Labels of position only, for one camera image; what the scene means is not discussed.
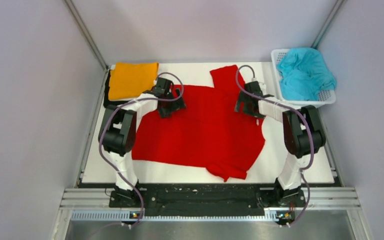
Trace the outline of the red t-shirt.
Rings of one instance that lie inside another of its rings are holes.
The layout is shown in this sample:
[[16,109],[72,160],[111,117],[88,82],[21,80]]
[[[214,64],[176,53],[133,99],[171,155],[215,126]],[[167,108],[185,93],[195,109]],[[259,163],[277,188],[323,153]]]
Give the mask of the red t-shirt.
[[236,65],[211,70],[213,87],[185,86],[186,107],[168,118],[157,111],[146,114],[132,158],[205,168],[224,181],[244,180],[266,141],[261,118],[235,111],[245,84],[237,70]]

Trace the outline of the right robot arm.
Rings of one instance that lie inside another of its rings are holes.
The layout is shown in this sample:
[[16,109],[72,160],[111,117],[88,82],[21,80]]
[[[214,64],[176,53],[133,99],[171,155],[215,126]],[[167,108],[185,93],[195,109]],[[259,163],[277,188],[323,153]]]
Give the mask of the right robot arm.
[[283,127],[286,160],[274,181],[273,190],[262,196],[262,205],[284,207],[291,203],[306,204],[309,197],[304,197],[301,189],[302,184],[308,184],[304,171],[312,166],[315,154],[326,143],[316,107],[291,105],[270,94],[264,95],[256,81],[246,83],[239,89],[235,111],[239,111],[240,104],[244,104],[245,114],[272,118]]

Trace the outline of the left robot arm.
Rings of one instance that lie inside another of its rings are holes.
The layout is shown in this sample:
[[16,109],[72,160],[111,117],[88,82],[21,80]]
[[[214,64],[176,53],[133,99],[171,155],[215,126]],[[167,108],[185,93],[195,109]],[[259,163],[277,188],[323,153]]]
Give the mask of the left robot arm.
[[157,77],[155,86],[150,90],[127,103],[109,105],[105,109],[98,133],[98,151],[116,175],[110,207],[145,206],[132,157],[138,127],[149,113],[158,112],[161,118],[169,118],[174,112],[185,109],[184,92],[184,84],[175,88],[171,80]]

